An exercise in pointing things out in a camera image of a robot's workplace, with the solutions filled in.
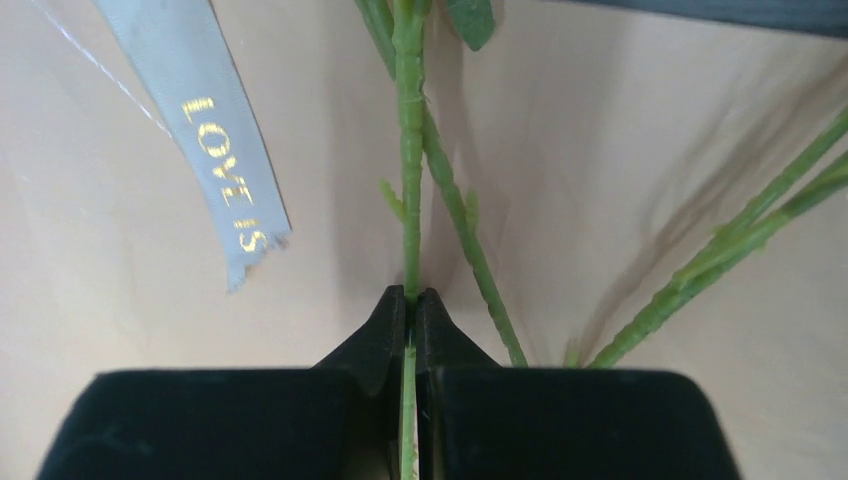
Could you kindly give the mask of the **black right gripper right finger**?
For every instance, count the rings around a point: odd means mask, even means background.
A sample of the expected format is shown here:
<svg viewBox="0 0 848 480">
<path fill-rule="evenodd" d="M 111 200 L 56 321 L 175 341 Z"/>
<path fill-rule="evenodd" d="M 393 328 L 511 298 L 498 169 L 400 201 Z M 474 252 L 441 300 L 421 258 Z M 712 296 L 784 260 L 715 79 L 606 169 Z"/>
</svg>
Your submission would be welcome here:
<svg viewBox="0 0 848 480">
<path fill-rule="evenodd" d="M 676 372 L 494 361 L 437 291 L 415 313 L 425 479 L 736 479 L 700 387 Z"/>
</svg>

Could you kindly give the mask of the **orange wrapping paper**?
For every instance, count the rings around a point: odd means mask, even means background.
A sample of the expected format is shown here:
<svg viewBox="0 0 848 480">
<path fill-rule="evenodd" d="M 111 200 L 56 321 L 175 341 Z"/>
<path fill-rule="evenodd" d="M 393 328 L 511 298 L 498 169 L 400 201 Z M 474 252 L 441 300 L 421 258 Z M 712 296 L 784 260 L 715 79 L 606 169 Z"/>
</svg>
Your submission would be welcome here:
<svg viewBox="0 0 848 480">
<path fill-rule="evenodd" d="M 1 475 L 99 372 L 310 365 L 399 279 L 394 87 L 351 1 L 217 1 L 293 228 L 236 293 L 202 190 L 89 1 L 1 5 Z M 590 360 L 847 104 L 840 40 L 442 1 L 427 100 L 529 362 Z M 714 404 L 747 479 L 847 475 L 847 196 L 793 220 L 622 360 Z"/>
</svg>

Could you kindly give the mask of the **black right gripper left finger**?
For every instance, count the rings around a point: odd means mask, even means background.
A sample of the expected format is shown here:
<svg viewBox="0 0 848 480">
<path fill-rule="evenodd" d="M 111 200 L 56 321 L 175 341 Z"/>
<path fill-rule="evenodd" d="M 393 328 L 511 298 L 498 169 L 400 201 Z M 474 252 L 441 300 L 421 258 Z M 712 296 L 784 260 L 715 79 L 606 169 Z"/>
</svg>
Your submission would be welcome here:
<svg viewBox="0 0 848 480">
<path fill-rule="evenodd" d="M 41 479 L 396 479 L 405 298 L 309 368 L 133 369 L 77 397 Z"/>
</svg>

